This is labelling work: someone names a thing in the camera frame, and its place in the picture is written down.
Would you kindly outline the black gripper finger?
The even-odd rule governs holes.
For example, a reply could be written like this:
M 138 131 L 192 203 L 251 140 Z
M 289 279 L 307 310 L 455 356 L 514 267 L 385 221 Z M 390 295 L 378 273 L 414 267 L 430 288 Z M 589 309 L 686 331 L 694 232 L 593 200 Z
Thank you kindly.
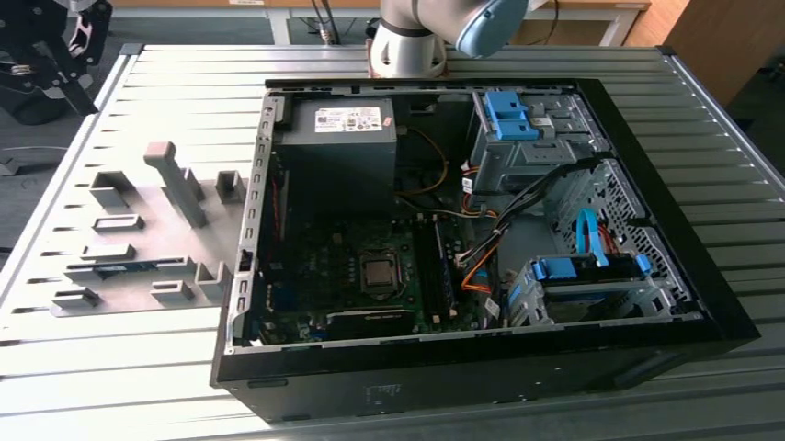
M 2 87 L 30 94 L 39 89 L 51 99 L 64 99 L 79 115 L 99 112 L 84 88 L 86 67 L 71 57 L 64 43 L 2 46 Z
M 68 43 L 72 58 L 84 64 L 98 64 L 103 55 L 114 5 L 107 0 L 70 0 L 68 10 L 76 14 L 76 25 Z

